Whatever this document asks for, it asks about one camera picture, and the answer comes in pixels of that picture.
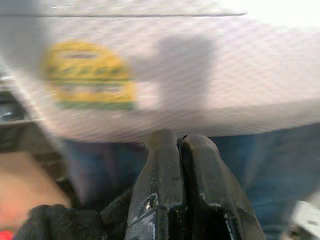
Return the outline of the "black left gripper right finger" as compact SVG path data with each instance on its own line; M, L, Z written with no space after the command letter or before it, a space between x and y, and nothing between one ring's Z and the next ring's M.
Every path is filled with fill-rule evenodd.
M203 135L181 140L193 240L264 240L256 214L218 147Z

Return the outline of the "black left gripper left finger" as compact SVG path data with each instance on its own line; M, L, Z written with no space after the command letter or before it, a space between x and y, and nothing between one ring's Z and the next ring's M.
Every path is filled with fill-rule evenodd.
M177 140L169 129L147 136L147 159L132 191L125 239L186 237L186 194Z

